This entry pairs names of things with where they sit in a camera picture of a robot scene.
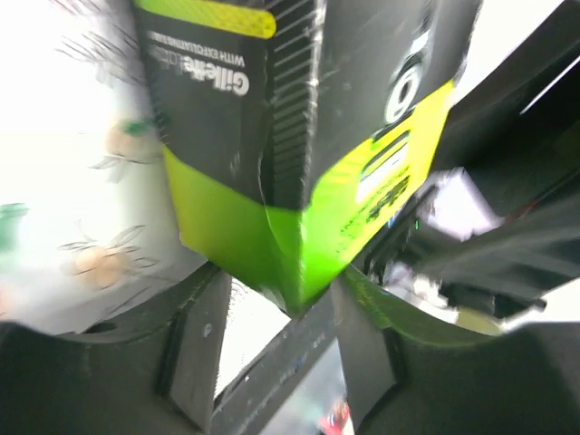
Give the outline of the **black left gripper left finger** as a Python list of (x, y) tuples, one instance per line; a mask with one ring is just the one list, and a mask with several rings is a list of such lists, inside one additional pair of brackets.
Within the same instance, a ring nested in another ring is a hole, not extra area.
[(205, 264), (85, 333), (1, 327), (4, 434), (206, 434), (231, 279)]

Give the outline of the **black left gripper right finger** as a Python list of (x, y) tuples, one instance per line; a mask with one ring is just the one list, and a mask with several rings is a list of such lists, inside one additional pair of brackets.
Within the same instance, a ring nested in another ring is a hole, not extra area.
[(463, 329), (389, 295), (354, 267), (330, 286), (359, 434), (576, 434), (579, 326)]

